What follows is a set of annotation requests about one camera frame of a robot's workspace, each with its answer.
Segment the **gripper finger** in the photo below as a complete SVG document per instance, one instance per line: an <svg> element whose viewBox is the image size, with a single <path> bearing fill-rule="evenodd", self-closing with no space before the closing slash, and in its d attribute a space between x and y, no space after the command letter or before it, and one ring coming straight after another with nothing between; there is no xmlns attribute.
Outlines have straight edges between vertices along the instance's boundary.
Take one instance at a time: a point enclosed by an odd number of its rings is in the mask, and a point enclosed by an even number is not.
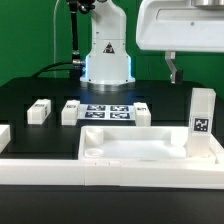
<svg viewBox="0 0 224 224"><path fill-rule="evenodd" d="M183 71L178 70L174 64L176 58L175 51L166 51L165 52L165 61L171 71L170 80L172 84L180 84L183 80Z"/></svg>

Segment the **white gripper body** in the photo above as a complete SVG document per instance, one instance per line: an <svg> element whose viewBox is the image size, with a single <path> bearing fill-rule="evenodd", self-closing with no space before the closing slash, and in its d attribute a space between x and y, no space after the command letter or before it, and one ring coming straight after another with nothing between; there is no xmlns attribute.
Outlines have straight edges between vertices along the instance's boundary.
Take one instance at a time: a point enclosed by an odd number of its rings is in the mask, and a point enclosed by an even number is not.
<svg viewBox="0 0 224 224"><path fill-rule="evenodd" d="M224 0L143 0L136 42L141 50L224 52Z"/></svg>

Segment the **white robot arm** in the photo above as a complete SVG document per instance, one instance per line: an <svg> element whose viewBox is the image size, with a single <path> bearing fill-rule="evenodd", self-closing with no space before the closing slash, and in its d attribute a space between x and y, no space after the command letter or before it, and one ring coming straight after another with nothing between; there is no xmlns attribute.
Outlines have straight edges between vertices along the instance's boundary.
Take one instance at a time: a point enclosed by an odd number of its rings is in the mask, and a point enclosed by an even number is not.
<svg viewBox="0 0 224 224"><path fill-rule="evenodd" d="M126 52L126 15L112 0L96 0L92 11L92 49L80 81L103 91L133 84ZM143 0L136 27L142 50L163 51L173 83L183 72L177 52L224 52L224 0Z"/></svg>

